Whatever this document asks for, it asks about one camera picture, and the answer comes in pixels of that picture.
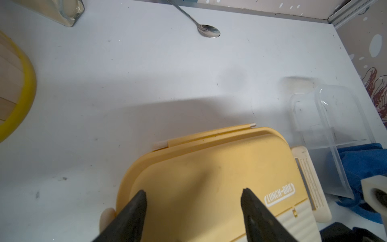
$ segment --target patterned wallpaper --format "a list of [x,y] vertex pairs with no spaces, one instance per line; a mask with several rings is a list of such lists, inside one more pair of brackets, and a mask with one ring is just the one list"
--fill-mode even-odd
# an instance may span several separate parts
[[387,1],[379,0],[337,32],[387,128]]

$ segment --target black object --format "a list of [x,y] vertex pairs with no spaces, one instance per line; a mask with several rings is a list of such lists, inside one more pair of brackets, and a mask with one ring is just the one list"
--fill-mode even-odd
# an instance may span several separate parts
[[146,207],[146,194],[140,190],[93,242],[140,242]]
[[249,189],[241,197],[248,242],[297,242]]
[[[249,188],[242,192],[241,207],[248,242],[297,242]],[[146,208],[146,194],[140,190],[93,242],[140,242]],[[320,235],[322,242],[385,242],[366,229],[351,230],[342,223],[331,224]]]
[[375,197],[383,206],[387,207],[387,193],[380,189],[376,189]]
[[320,231],[322,242],[385,242],[370,231],[354,227],[352,230],[342,223],[333,223]]

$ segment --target clear plastic container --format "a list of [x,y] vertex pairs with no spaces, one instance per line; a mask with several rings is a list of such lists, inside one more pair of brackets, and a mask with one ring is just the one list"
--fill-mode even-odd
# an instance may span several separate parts
[[375,143],[358,99],[346,87],[320,85],[294,94],[291,105],[324,192],[353,198],[337,149]]

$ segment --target metal trim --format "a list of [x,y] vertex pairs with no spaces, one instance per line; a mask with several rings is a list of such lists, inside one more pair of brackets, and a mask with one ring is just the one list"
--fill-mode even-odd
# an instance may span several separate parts
[[[169,4],[164,0],[135,0],[135,1]],[[317,22],[317,23],[324,23],[324,24],[327,23],[326,19],[315,19],[315,18],[310,18],[310,17],[263,12],[263,11],[256,11],[256,10],[250,10],[250,9],[238,9],[238,8],[231,8],[231,7],[225,7],[225,6],[220,6],[220,5],[211,5],[211,4],[205,4],[205,3],[191,2],[191,1],[187,1],[187,0],[186,1],[173,0],[173,1],[177,5],[182,6],[182,7],[211,9],[211,10],[218,10],[218,11],[224,11],[224,12],[234,12],[234,13],[240,13],[240,14],[250,14],[250,15],[258,15],[258,16],[274,17],[274,18],[280,18],[280,19],[293,19],[293,20]]]
[[335,29],[338,29],[376,1],[378,0],[351,0],[331,15],[328,18],[328,23],[333,24]]

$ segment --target wall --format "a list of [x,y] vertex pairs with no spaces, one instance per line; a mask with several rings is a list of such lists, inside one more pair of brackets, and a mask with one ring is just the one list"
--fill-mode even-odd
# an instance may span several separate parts
[[387,127],[387,1],[379,0],[337,29]]
[[198,3],[328,19],[345,0],[197,0]]

